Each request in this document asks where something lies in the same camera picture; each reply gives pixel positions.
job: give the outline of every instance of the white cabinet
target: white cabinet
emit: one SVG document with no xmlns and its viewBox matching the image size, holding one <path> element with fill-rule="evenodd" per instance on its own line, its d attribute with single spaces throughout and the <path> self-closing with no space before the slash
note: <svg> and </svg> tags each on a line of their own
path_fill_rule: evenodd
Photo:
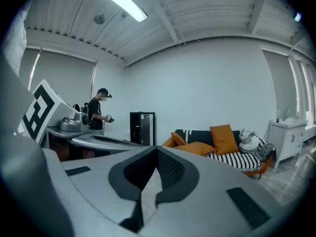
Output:
<svg viewBox="0 0 316 237">
<path fill-rule="evenodd" d="M 277 168 L 281 160 L 301 152 L 305 126 L 304 121 L 293 125 L 270 121 L 268 142 L 276 147 L 276 162 L 273 168 Z"/>
</svg>

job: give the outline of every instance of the floor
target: floor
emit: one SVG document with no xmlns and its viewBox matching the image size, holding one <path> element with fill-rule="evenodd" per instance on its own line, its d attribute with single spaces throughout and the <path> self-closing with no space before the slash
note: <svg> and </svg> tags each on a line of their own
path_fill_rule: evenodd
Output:
<svg viewBox="0 0 316 237">
<path fill-rule="evenodd" d="M 254 182 L 279 201 L 282 206 L 304 194 L 309 187 L 310 178 L 316 170 L 316 137 L 306 141 L 303 145 L 303 155 L 298 166 L 295 166 L 296 157 L 280 161 L 277 169 L 271 167 L 261 176 L 250 177 Z M 155 197 L 162 191 L 160 175 L 157 169 L 142 192 L 142 208 L 144 223 L 146 224 L 156 210 Z"/>
</svg>

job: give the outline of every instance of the sink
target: sink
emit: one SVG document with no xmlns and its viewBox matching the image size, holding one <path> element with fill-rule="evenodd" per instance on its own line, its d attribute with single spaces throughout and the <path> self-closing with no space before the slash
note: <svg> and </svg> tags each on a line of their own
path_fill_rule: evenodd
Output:
<svg viewBox="0 0 316 237">
<path fill-rule="evenodd" d="M 292 128 L 292 127 L 296 127 L 300 125 L 306 125 L 307 120 L 299 120 L 299 119 L 291 119 L 291 120 L 286 120 L 286 121 L 280 120 L 279 123 L 271 120 L 270 124 L 285 127 L 285 128 Z"/>
</svg>

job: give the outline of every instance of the blue light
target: blue light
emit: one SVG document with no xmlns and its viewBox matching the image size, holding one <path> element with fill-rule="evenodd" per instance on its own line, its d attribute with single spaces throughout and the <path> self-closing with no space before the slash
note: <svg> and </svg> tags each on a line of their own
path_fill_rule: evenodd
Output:
<svg viewBox="0 0 316 237">
<path fill-rule="evenodd" d="M 294 20 L 295 20 L 296 22 L 298 22 L 298 21 L 300 21 L 301 17 L 302 17 L 301 13 L 300 13 L 300 12 L 297 12 L 296 15 L 295 15 Z"/>
</svg>

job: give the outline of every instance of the orange pillow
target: orange pillow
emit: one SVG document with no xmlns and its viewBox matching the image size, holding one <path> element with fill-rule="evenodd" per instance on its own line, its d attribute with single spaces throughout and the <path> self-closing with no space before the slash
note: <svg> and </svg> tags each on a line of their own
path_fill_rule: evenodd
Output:
<svg viewBox="0 0 316 237">
<path fill-rule="evenodd" d="M 239 151 L 229 124 L 210 126 L 210 129 L 217 156 Z"/>
<path fill-rule="evenodd" d="M 177 146 L 182 146 L 182 145 L 186 145 L 187 143 L 184 141 L 184 139 L 182 139 L 182 137 L 175 133 L 175 132 L 172 132 L 171 133 L 171 137 L 174 141 L 174 143 L 177 145 Z"/>
<path fill-rule="evenodd" d="M 187 145 L 178 146 L 176 149 L 180 149 L 199 156 L 208 156 L 215 150 L 212 146 L 202 142 L 192 142 Z"/>
</svg>

